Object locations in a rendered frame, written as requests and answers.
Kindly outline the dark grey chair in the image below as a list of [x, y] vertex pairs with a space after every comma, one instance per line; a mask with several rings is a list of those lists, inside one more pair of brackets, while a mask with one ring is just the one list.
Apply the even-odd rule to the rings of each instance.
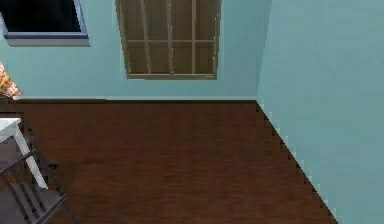
[[[54, 175], [56, 166], [46, 162], [33, 137], [27, 145], [32, 150], [23, 156], [13, 137], [0, 143], [0, 224], [50, 224], [59, 212], [69, 224], [78, 224]], [[35, 159], [40, 166], [47, 189], [39, 187], [28, 159]]]

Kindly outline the white table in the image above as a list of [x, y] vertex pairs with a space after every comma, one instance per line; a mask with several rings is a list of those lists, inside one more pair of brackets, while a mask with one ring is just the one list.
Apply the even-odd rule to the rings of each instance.
[[10, 137], [13, 137], [21, 151], [21, 154], [26, 157], [26, 163], [38, 186], [42, 189], [47, 189], [48, 186], [34, 157], [31, 155], [31, 150], [29, 149], [26, 139], [19, 128], [20, 123], [20, 118], [0, 118], [0, 143]]

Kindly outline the orange patterned cloth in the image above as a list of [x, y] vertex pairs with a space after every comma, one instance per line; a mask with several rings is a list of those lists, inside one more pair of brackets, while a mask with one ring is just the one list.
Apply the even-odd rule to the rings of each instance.
[[22, 91], [17, 84], [7, 74], [3, 63], [0, 61], [0, 95], [18, 100], [22, 95]]

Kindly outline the brown slatted wooden wall frame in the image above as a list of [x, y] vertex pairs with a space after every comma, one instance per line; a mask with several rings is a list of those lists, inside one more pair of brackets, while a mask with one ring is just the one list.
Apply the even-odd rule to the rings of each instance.
[[222, 0], [115, 0], [126, 75], [215, 80]]

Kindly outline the dark window with grey frame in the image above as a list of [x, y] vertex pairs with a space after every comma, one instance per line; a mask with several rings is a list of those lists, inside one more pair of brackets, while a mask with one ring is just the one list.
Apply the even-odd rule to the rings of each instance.
[[0, 31], [12, 47], [89, 47], [81, 0], [0, 0]]

